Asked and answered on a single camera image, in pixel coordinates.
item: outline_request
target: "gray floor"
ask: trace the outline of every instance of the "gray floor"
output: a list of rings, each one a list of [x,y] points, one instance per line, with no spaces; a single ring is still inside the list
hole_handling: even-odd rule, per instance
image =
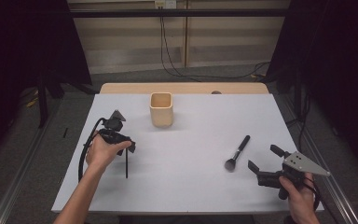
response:
[[[220,76],[195,77],[200,81],[255,81],[254,78],[228,78],[227,76],[243,76],[253,70],[252,66],[218,66],[180,69],[182,74]],[[163,70],[130,72],[113,75],[93,75],[93,89],[98,90],[105,82],[183,82],[193,81],[185,77],[173,77]],[[4,204],[8,211],[4,217],[6,223],[51,223],[56,214],[50,211],[56,194],[65,175],[69,161],[72,159],[78,137],[88,115],[93,96],[86,95],[71,86],[63,85],[66,94],[61,100],[48,98],[50,113],[49,126],[40,142],[40,147],[34,154],[29,169],[23,174],[23,182],[19,191],[11,195],[14,201]],[[287,98],[292,94],[280,95],[275,90],[275,84],[268,84],[268,89],[274,94],[277,105],[285,120],[291,120],[290,104]],[[30,96],[22,99],[27,102]],[[12,183],[18,177],[23,159],[26,158],[28,148],[33,143],[34,136],[41,131],[38,129],[38,105],[32,107],[21,106],[20,110],[0,145],[0,202]],[[307,118],[307,130],[322,154],[329,170],[340,185],[344,195],[353,207],[358,217],[358,160],[353,156],[345,139],[334,135],[332,127],[323,111],[315,104],[311,104]],[[299,129],[297,125],[289,128],[294,141],[297,143]],[[301,144],[304,154],[312,158],[312,149],[307,146],[303,138]],[[339,223],[345,223],[339,212],[335,198],[330,195],[328,187],[321,178],[317,179],[322,195],[331,208]],[[282,223],[287,216],[285,213],[270,215],[254,215],[255,223]],[[322,223],[334,223],[327,211],[318,213]],[[107,214],[90,214],[89,223],[118,223],[115,216]]]

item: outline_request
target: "aluminum rail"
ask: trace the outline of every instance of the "aluminum rail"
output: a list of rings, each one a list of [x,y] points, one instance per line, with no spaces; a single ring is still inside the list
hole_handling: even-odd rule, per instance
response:
[[[72,18],[142,18],[142,17],[285,17],[320,14],[320,11],[290,9],[71,9],[67,11],[19,11],[36,16],[67,16]]]
[[[291,115],[293,116],[293,118],[295,118],[296,113],[293,110],[293,108],[291,107],[291,105],[293,105],[293,104],[291,103],[290,97],[286,96],[284,101],[285,101],[286,106],[289,109]],[[301,125],[299,123],[297,124],[297,128],[299,130],[301,130]],[[313,141],[307,127],[304,128],[304,140],[305,140],[307,146],[309,147],[310,152],[311,152],[312,156],[314,157],[315,161],[318,164],[322,165],[322,167],[324,167],[325,169],[330,171],[327,163],[324,161],[324,158],[323,158],[321,152],[319,151],[318,147],[316,146],[315,142]],[[341,213],[342,217],[344,218],[345,223],[358,224],[358,217],[356,216],[349,199],[347,198],[344,191],[341,189],[338,182],[334,178],[333,173],[331,173],[331,176],[322,176],[321,179],[324,181],[330,195],[332,196],[334,202],[336,203],[336,206],[337,206],[339,212]]]
[[[37,151],[40,148],[41,141],[48,129],[49,124],[55,118],[57,114],[58,108],[60,107],[61,100],[59,102],[55,102],[51,109],[51,116],[49,116],[46,125],[44,127],[36,130],[34,138],[29,145],[27,154],[25,155],[22,164],[11,181],[9,187],[7,188],[6,193],[4,194],[1,202],[0,202],[0,224],[5,224],[7,222],[8,216],[14,206],[14,203],[17,200],[18,195],[20,194],[22,184],[28,174],[28,171],[32,165],[34,157]]]

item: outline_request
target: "human hand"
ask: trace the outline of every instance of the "human hand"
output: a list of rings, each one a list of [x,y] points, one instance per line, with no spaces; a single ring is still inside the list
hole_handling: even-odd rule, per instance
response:
[[[304,183],[313,188],[312,174],[305,173]],[[290,215],[295,223],[319,223],[313,210],[313,192],[305,187],[296,188],[293,183],[284,176],[279,177],[281,185],[289,193]]]
[[[125,141],[118,144],[108,144],[103,138],[96,132],[95,137],[92,140],[92,144],[89,146],[89,151],[86,156],[86,163],[89,167],[96,167],[104,170],[112,162],[117,153],[131,145],[131,141]]]

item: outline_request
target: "brush handle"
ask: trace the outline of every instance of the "brush handle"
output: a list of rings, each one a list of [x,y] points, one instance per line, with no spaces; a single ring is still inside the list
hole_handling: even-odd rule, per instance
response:
[[[232,160],[236,161],[237,158],[240,156],[240,154],[241,154],[241,151],[238,149],[238,150],[235,152],[234,156],[232,157]]]
[[[245,146],[246,146],[246,144],[248,144],[250,138],[251,138],[251,136],[246,135],[246,137],[243,139],[241,145],[238,147],[239,151],[242,151],[245,148]]]

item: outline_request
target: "black cable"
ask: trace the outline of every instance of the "black cable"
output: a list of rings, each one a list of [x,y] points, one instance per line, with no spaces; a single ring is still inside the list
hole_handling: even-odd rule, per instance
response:
[[[161,52],[160,52],[160,56],[161,56],[161,63],[162,63],[162,67],[164,68],[164,70],[174,76],[174,77],[187,77],[187,76],[184,76],[182,75],[178,70],[176,70],[176,68],[173,66],[173,63],[172,63],[172,60],[171,60],[171,54],[170,52],[168,51],[168,44],[167,44],[167,37],[165,35],[165,25],[164,25],[164,18],[163,17],[160,17],[159,19],[159,23],[160,23],[160,26],[161,26]],[[165,64],[164,64],[164,60],[163,60],[163,57],[162,57],[162,49],[163,49],[163,41],[162,39],[164,38],[164,42],[165,42],[165,49],[167,51],[167,54],[168,54],[168,58],[170,60],[170,63],[171,63],[171,67],[173,68],[173,70],[177,73],[177,74],[174,74],[174,73],[171,73],[166,67],[165,67]],[[196,80],[195,78],[192,78],[192,77],[187,77],[193,81],[197,81],[197,82],[200,82],[199,80]]]
[[[173,63],[172,63],[172,60],[171,60],[171,54],[169,53],[168,51],[168,44],[167,44],[167,38],[166,38],[166,35],[165,35],[165,24],[164,24],[164,18],[161,17],[160,18],[160,26],[161,26],[161,48],[160,48],[160,56],[161,56],[161,63],[162,63],[162,66],[164,68],[164,70],[174,76],[174,77],[187,77],[187,78],[190,78],[191,80],[194,80],[194,81],[197,81],[197,82],[200,82],[199,80],[195,79],[194,77],[212,77],[212,78],[241,78],[241,77],[248,77],[250,75],[253,75],[255,72],[257,72],[257,70],[259,70],[260,68],[262,68],[264,65],[266,64],[269,64],[269,62],[264,62],[264,63],[258,63],[255,65],[255,69],[254,71],[248,73],[248,74],[245,74],[243,76],[237,76],[237,77],[218,77],[218,76],[203,76],[203,75],[183,75],[181,74],[174,66],[173,66]],[[166,67],[165,67],[165,64],[164,64],[164,61],[163,61],[163,57],[162,57],[162,49],[163,49],[163,39],[164,39],[164,42],[165,42],[165,49],[167,51],[167,54],[168,54],[168,58],[170,60],[170,63],[171,63],[171,66],[172,66],[172,69],[177,73],[177,74],[174,74],[174,73],[171,73]]]
[[[91,131],[91,134],[89,135],[89,138],[87,139],[86,144],[84,144],[83,150],[81,152],[80,160],[79,160],[79,167],[78,167],[78,181],[79,182],[80,182],[81,178],[83,177],[83,165],[84,165],[84,160],[86,159],[87,151],[90,147],[92,139],[94,139],[94,137],[97,135],[94,133],[101,121],[105,122],[106,119],[98,119],[98,121],[95,123],[94,128]]]
[[[308,185],[306,183],[303,183],[303,186],[306,187],[307,189],[310,189],[313,192],[313,194],[315,195],[315,201],[313,202],[313,210],[316,211],[316,209],[319,207],[319,202],[321,201],[320,192],[318,192],[315,188],[311,187],[310,185]]]
[[[307,115],[310,112],[310,94],[307,93],[304,97],[304,106],[303,106],[303,114],[302,114],[302,118],[299,118],[302,120],[302,126],[301,126],[301,130],[300,130],[300,134],[298,135],[298,151],[302,152],[302,146],[301,146],[301,139],[302,139],[302,135],[305,131],[305,125],[307,122]]]
[[[327,212],[330,214],[330,216],[334,219],[334,221],[338,224],[338,220],[337,218],[333,215],[333,212],[331,211],[330,207],[327,205],[327,203],[324,201],[324,198],[322,197],[322,194],[321,194],[321,191],[319,190],[318,186],[316,185],[315,181],[314,180],[311,180],[307,177],[305,177],[306,179],[308,179],[312,184],[313,184],[313,187],[314,187],[314,190],[316,192],[318,192],[318,196],[319,196],[319,201],[323,204],[324,208],[327,210]]]

